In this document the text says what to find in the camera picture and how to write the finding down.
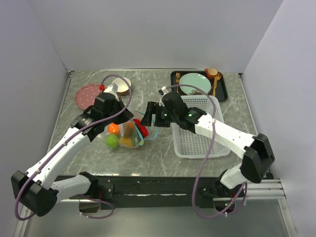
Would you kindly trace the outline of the red toy chili pepper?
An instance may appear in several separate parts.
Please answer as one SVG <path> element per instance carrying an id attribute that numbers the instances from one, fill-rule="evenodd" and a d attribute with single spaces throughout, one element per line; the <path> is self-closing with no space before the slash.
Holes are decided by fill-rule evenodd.
<path id="1" fill-rule="evenodd" d="M 136 118 L 133 121 L 135 125 L 137 126 L 138 130 L 140 131 L 140 133 L 142 134 L 142 137 L 143 138 L 147 137 L 149 135 L 149 132 L 144 125 L 141 125 L 141 121 Z"/>

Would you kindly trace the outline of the clear zip top bag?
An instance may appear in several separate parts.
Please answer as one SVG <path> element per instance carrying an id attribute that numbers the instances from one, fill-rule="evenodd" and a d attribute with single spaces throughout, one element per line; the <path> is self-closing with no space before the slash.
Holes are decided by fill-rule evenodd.
<path id="1" fill-rule="evenodd" d="M 137 128 L 137 126 L 135 125 L 135 123 L 134 123 L 133 120 L 134 120 L 134 119 L 139 119 L 139 120 L 141 121 L 141 119 L 143 118 L 144 113 L 139 112 L 139 111 L 133 111 L 133 115 L 134 115 L 134 117 L 133 117 L 132 119 L 130 119 L 128 122 L 132 122 L 133 125 L 134 125 L 134 130 L 138 132 L 138 135 L 139 135 L 139 137 L 140 137 L 139 146 L 142 146 L 142 145 L 145 143 L 145 141 L 147 141 L 147 140 L 149 140 L 149 141 L 155 140 L 155 139 L 157 138 L 157 136 L 158 136 L 159 129 L 158 129 L 157 127 L 147 127 L 147 126 L 146 126 L 146 128 L 147 128 L 147 130 L 148 130 L 148 132 L 149 132 L 149 135 L 148 135 L 147 137 L 143 138 L 143 137 L 142 137 L 142 134 L 141 134 L 140 131 L 138 130 L 138 128 Z M 117 136 L 119 139 L 120 139 L 120 137 L 123 137 L 123 125 L 124 125 L 125 123 L 122 123 L 122 124 L 119 124 L 119 125 L 118 125 L 118 126 L 119 126 L 119 129 L 120 129 L 120 134 L 118 134 L 118 135 L 116 135 L 116 136 Z M 106 133 L 106 138 L 107 138 L 107 136 L 110 134 L 110 133 L 108 132 L 108 126 L 106 127 L 105 131 L 107 132 L 107 133 Z"/>

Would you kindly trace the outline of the green toy apple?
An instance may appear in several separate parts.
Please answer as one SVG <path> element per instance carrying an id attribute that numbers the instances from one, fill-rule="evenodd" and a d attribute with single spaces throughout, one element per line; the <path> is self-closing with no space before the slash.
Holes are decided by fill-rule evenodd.
<path id="1" fill-rule="evenodd" d="M 119 146 L 119 138 L 115 134 L 109 134 L 106 138 L 105 144 L 110 148 L 116 148 Z"/>

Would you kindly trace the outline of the yellow toy lemon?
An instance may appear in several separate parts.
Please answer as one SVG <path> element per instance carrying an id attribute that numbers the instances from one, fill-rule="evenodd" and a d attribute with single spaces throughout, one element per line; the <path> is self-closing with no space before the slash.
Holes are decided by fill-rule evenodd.
<path id="1" fill-rule="evenodd" d="M 131 137 L 120 137 L 119 144 L 128 148 L 134 147 Z"/>

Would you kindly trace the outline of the brown toy kiwi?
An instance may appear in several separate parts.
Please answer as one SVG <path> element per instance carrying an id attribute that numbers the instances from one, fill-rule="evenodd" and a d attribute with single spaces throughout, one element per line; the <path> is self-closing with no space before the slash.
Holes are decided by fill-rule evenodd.
<path id="1" fill-rule="evenodd" d="M 134 131 L 134 125 L 132 122 L 127 122 L 123 125 L 123 136 L 125 138 L 131 137 Z"/>

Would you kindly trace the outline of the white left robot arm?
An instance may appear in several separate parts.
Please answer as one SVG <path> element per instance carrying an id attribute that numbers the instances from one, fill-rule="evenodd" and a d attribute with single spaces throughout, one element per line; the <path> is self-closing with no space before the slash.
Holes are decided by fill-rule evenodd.
<path id="1" fill-rule="evenodd" d="M 120 97 L 102 92 L 71 123 L 62 139 L 35 165 L 11 177 L 15 207 L 21 203 L 32 215 L 46 215 L 54 205 L 76 195 L 93 198 L 100 193 L 98 179 L 87 172 L 57 182 L 55 179 L 86 145 L 110 123 L 122 124 L 133 118 Z"/>

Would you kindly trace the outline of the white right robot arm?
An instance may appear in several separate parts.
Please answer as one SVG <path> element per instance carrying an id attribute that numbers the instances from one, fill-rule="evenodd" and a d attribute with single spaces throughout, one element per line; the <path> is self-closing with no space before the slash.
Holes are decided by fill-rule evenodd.
<path id="1" fill-rule="evenodd" d="M 194 134 L 208 137 L 241 158 L 241 164 L 224 171 L 216 184 L 216 191 L 222 197 L 227 197 L 236 186 L 247 181 L 260 183 L 275 161 L 266 135 L 239 131 L 202 109 L 189 108 L 178 94 L 170 92 L 163 95 L 160 102 L 147 103 L 141 125 L 169 127 L 171 123 Z"/>

